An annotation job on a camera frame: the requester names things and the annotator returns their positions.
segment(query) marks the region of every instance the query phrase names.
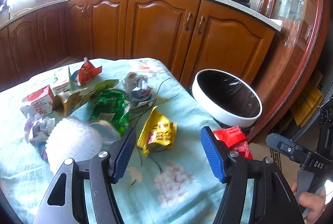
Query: stove burner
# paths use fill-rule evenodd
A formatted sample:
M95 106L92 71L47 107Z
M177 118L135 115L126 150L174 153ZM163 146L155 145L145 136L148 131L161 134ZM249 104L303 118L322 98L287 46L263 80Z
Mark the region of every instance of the stove burner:
M242 1L242 0L232 0L232 1L237 2L239 4L242 4L242 5L250 8L250 3L249 2L245 2L245 1Z

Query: red packaging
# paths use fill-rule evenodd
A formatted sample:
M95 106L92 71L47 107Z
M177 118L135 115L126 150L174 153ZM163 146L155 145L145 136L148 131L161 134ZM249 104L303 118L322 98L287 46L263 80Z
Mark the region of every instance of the red packaging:
M238 126L213 131L216 139L222 140L230 150L237 151L247 159L253 159L247 138Z
M28 113L35 116L37 113L45 116L52 112L54 95L49 85L31 93L22 99L21 111L25 117Z
M88 60L87 57L84 58L84 63L79 69L78 76L76 77L76 82L79 86L87 84L93 77L96 77L102 72L102 66L95 67Z

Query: red and white carton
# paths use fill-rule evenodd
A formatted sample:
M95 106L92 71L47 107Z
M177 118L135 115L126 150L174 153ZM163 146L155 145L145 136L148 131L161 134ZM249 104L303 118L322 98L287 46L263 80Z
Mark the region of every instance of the red and white carton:
M35 116L36 114L45 116L52 112L53 99L54 95L52 90L50 86L47 85L27 97L24 97L20 110L26 118L28 114L30 114L30 116Z

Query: light blue tablecloth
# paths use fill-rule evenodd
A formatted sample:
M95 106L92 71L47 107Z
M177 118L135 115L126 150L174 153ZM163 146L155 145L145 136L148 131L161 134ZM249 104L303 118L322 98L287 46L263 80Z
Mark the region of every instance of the light blue tablecloth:
M123 79L130 71L147 62L151 72L149 85L156 91L162 81L172 77L162 63L153 59L109 61L95 59L103 72L94 80ZM71 72L82 63L70 66ZM20 112L22 98L49 83L54 70L32 77L29 81L0 93L0 187L10 205L24 223L33 223L44 193L53 178L49 165L34 147L24 139L25 117ZM224 185L214 177L200 142L200 130L219 125L172 78L161 85L158 111L178 124L174 148L152 152L144 158L141 167L139 152L135 148L128 169L119 183L113 185L114 194L126 224L130 223L212 223L219 207ZM88 103L73 113L87 122L94 105ZM132 118L140 113L133 113ZM144 114L136 126L137 136L149 116ZM85 182L89 222L95 223L89 190ZM247 200L242 223L247 223L252 200L252 183L248 183Z

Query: blue gripper pad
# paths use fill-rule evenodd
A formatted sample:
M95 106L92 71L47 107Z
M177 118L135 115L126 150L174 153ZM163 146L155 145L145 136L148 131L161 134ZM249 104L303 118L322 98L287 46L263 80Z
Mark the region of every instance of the blue gripper pad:
M217 148L214 145L214 142L212 141L205 127L201 129L200 140L214 176L218 178L220 182L222 182L225 178L223 159L221 158Z
M112 177L114 178L116 183L125 174L129 159L133 153L136 142L137 142L137 136L135 130L133 130L129 134L127 141L124 142L123 147L121 148L117 158L114 161L114 172Z

